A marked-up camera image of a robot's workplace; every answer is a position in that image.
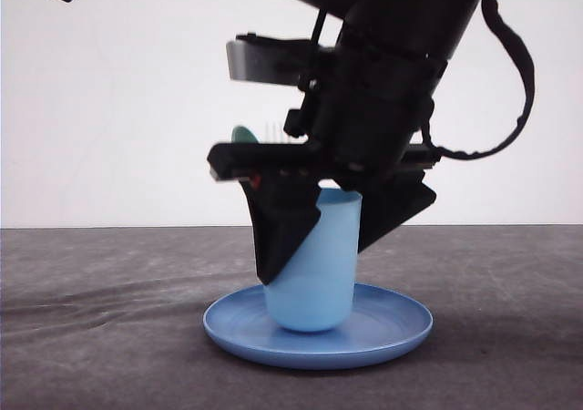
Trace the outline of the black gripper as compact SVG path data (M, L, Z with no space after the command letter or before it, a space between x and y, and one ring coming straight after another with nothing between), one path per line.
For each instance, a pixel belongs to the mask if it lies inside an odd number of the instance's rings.
M285 121L286 134L307 137L302 148L217 143L208 155L216 179L251 179L240 185L264 285L277 278L320 219L317 183L267 175L295 167L329 177L393 170L433 113L449 35L429 21L346 20L333 47L337 64L318 86L302 91L302 106ZM358 189L363 198L358 252L435 202L436 193L423 179L423 172L404 172Z

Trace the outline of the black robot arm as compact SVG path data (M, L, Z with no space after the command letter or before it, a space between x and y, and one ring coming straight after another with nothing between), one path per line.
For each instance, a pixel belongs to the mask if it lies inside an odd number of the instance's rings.
M302 144L219 143L216 179L237 180L253 225L256 272L269 284L322 218L320 181L362 196L360 249L435 202L424 172L437 156L411 139L478 4L491 0L300 0L343 22L332 47L318 36L238 36L271 83L304 94L284 131Z

